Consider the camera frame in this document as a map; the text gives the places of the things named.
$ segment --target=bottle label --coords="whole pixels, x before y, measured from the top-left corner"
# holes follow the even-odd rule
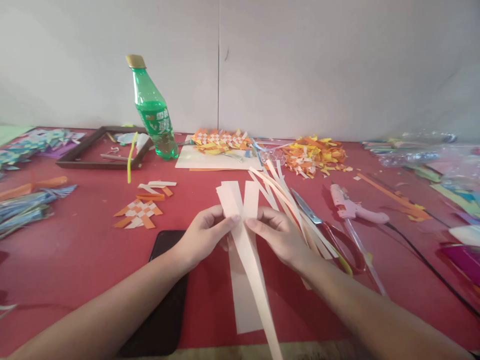
[[[172,123],[167,108],[163,111],[139,110],[138,113],[150,135],[160,135],[172,131]]]

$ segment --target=scissors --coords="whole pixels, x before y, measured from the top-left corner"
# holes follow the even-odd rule
[[[350,266],[351,271],[353,274],[358,275],[365,272],[366,263],[365,258],[360,251],[359,247],[355,244],[355,242],[344,232],[333,226],[327,221],[322,221],[318,216],[315,215],[313,210],[307,205],[305,200],[293,189],[291,189],[293,196],[295,197],[296,202],[300,205],[301,209],[305,212],[305,214],[310,218],[310,220],[315,225],[320,225],[319,229],[323,236],[332,244],[336,250],[340,253],[341,256],[345,259],[345,262]],[[350,250],[354,259],[355,265],[353,265],[345,255],[341,246],[339,246],[337,242],[337,238],[345,244],[345,246]]]

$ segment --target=hand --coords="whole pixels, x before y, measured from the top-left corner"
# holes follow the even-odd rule
[[[238,215],[225,218],[221,205],[209,207],[195,216],[174,249],[193,269],[239,221]]]
[[[295,267],[297,262],[313,254],[297,226],[284,213],[260,206],[257,218],[259,220],[247,219],[246,226],[264,238],[283,263]]]

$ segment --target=wrist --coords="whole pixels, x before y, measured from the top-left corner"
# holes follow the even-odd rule
[[[185,274],[195,268],[199,262],[192,256],[191,251],[183,251],[181,244],[177,243],[174,247],[168,250],[171,254],[171,260],[176,266],[179,266]]]
[[[324,261],[324,258],[314,253],[310,249],[302,252],[301,255],[296,256],[295,259],[289,264],[289,266],[297,273],[304,274],[312,264],[316,264]]]

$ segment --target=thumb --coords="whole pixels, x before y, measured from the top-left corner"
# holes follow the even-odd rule
[[[260,235],[269,243],[278,235],[278,231],[272,229],[267,224],[258,221],[255,218],[249,218],[245,221],[247,227],[249,227],[255,234]]]
[[[212,233],[217,241],[225,236],[230,230],[232,230],[240,222],[240,216],[235,215],[227,217],[220,221],[217,225],[211,228]]]

